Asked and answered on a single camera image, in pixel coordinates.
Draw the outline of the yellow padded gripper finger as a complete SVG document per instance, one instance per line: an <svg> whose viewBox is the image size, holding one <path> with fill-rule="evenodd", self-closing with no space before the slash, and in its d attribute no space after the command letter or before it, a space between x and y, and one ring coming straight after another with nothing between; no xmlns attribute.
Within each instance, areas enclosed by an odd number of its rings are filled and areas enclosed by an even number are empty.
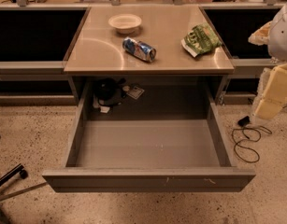
<svg viewBox="0 0 287 224"><path fill-rule="evenodd" d="M287 63L265 68L251 108L252 120L272 120L287 105Z"/></svg>

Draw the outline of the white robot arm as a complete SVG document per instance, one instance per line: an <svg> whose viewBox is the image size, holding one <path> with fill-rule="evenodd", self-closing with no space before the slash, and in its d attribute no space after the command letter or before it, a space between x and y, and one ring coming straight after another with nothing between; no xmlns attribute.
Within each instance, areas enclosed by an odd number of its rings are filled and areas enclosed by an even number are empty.
<svg viewBox="0 0 287 224"><path fill-rule="evenodd" d="M287 3L248 38L253 45L267 45L269 55L283 64L265 68L260 76L257 96L251 109L251 121L272 120L287 104Z"/></svg>

